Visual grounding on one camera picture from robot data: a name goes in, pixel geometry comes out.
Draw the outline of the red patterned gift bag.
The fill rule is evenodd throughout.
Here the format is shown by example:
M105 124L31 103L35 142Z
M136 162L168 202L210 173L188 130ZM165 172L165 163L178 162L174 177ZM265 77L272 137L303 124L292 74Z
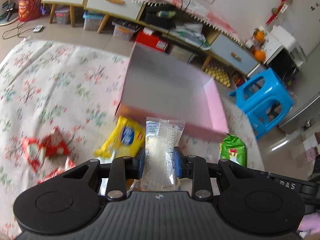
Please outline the red patterned gift bag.
M40 5L41 0L18 0L18 20L28 22L39 18Z

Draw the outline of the pink lace cloth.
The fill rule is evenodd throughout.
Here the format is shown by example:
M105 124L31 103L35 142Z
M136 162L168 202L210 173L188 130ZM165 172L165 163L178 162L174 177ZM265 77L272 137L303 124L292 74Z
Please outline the pink lace cloth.
M242 45L243 42L236 31L229 25L223 16L210 6L205 5L201 0L132 0L137 3L161 4L167 3L184 10L193 18L204 24L222 32L236 43Z

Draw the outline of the yellow egg tray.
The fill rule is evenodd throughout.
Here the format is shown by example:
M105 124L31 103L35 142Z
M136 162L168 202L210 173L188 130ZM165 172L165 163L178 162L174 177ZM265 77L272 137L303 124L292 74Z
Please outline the yellow egg tray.
M231 81L229 74L226 71L226 66L221 62L211 60L204 72L222 85L226 87L231 86Z

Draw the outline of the red white snack pack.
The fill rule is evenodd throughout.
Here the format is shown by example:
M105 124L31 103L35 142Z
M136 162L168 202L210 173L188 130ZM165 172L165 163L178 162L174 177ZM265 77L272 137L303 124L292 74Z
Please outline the red white snack pack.
M54 127L52 131L42 139L24 138L22 140L22 150L27 163L35 173L39 172L46 158L55 155L70 154L58 127Z
M75 167L75 163L71 160L70 157L66 158L65 164L63 166L60 166L58 168L56 168L55 170L53 170L52 172L50 172L49 174L47 174L46 176L44 176L41 180L39 180L36 184L39 185L49 179L54 178L55 176L58 176L60 174L62 174L63 172L66 172L68 170L70 170L71 168Z

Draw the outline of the black storage box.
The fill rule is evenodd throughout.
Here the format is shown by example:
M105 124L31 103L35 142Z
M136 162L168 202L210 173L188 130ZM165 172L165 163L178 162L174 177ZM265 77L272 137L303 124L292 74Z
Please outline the black storage box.
M176 7L170 4L148 5L145 9L144 22L163 29L170 29L174 25Z

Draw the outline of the clear white rice cracker pack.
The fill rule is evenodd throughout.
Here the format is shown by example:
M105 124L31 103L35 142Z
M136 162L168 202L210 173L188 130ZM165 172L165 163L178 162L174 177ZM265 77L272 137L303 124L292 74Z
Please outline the clear white rice cracker pack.
M179 190L174 147L180 142L184 128L184 120L146 118L145 160L140 190Z

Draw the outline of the blue plastic stool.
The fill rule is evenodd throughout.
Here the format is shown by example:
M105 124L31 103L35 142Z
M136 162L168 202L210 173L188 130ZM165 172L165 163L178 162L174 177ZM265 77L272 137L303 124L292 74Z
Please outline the blue plastic stool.
M280 77L271 69L260 72L228 94L248 117L256 139L266 135L289 113L294 101ZM281 107L272 120L267 111L274 105Z

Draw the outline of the red shoe box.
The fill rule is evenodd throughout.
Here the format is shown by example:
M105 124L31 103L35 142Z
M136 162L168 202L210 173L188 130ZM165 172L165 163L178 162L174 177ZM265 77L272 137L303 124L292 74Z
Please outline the red shoe box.
M167 42L163 41L154 30L148 28L143 28L138 32L135 42L161 52L165 52L168 47Z

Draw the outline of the pink cardboard box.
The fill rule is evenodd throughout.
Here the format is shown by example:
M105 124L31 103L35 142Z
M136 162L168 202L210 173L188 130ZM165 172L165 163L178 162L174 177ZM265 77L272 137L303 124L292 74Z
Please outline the pink cardboard box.
M229 132L215 81L199 68L135 44L116 111L141 124L148 117L185 121L184 133L221 141Z

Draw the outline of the floral tablecloth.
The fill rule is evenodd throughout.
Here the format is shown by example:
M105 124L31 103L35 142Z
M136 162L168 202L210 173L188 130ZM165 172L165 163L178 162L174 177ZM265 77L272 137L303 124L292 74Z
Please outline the floral tablecloth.
M88 160L115 158L94 154L116 127L130 57L91 47L26 38L1 62L1 236L16 238L16 198L70 157L88 174ZM247 148L247 167L263 170L263 161L248 117L221 95L229 132ZM42 139L58 127L69 155L46 158L35 173L22 150L24 138ZM182 133L179 147L209 163L220 159L220 142Z

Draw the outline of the green snack bag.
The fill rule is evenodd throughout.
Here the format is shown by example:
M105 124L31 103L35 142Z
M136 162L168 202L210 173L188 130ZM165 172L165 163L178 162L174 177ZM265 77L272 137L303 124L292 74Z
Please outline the green snack bag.
M246 167L246 145L239 137L228 134L227 137L220 142L220 159L228 159L243 167Z

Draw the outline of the wooden TV cabinet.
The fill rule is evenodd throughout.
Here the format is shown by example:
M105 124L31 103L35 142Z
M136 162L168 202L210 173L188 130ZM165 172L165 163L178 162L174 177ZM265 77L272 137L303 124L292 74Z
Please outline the wooden TV cabinet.
M72 22L75 7L103 14L99 33L109 17L150 28L166 39L204 52L205 63L215 58L245 76L252 76L260 67L227 21L198 0L42 0L42 3L52 5L50 16L57 5L69 6Z

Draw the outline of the yellow potato chip bag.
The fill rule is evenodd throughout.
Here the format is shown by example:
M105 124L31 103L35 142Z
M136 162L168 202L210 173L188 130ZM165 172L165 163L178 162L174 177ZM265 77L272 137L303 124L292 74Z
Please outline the yellow potato chip bag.
M103 158L134 157L145 144L145 128L139 123L120 116L113 132L94 154Z

